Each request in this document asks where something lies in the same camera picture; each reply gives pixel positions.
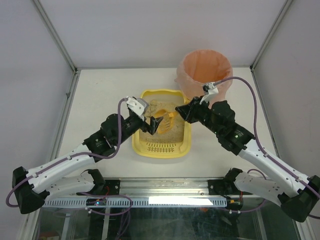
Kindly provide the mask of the yellow litter scoop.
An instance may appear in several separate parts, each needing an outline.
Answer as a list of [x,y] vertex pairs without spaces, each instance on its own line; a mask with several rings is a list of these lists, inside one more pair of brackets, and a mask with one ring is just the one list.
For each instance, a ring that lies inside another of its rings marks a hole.
[[155,114],[155,118],[163,117],[162,121],[160,122],[157,133],[164,134],[172,129],[175,121],[175,117],[178,115],[177,111],[167,111],[165,109],[158,110]]

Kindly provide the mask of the yellow litter box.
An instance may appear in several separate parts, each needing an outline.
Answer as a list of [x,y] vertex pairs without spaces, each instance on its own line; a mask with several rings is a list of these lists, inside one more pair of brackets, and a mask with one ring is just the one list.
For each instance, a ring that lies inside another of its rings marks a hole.
[[[184,105],[189,100],[180,90],[172,89],[147,89],[140,95],[147,101],[157,100],[161,102],[176,103],[178,106]],[[192,127],[189,123],[184,122],[183,141],[177,143],[152,143],[140,140],[140,130],[132,137],[132,148],[141,156],[157,159],[172,159],[185,156],[191,148]]]

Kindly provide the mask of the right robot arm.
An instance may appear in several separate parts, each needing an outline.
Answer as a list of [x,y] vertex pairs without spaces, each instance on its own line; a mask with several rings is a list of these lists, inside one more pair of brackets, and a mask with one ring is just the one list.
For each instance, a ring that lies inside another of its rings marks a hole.
[[223,181],[239,191],[260,196],[276,205],[291,219],[304,222],[319,200],[320,178],[307,176],[260,147],[257,137],[235,121],[235,112],[227,101],[212,106],[195,97],[190,103],[176,107],[187,123],[201,123],[213,132],[221,146],[250,162],[270,179],[250,176],[231,168]]

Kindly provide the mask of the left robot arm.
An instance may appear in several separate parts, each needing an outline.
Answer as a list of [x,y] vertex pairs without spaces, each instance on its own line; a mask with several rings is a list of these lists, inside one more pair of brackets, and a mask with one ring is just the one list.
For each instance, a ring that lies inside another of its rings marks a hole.
[[84,175],[75,177],[69,174],[113,158],[120,145],[138,130],[153,135],[161,121],[162,117],[147,121],[132,111],[127,118],[111,114],[97,132],[65,156],[29,170],[16,168],[12,173],[12,190],[20,213],[32,213],[46,202],[68,194],[102,193],[106,182],[98,169],[88,169]]

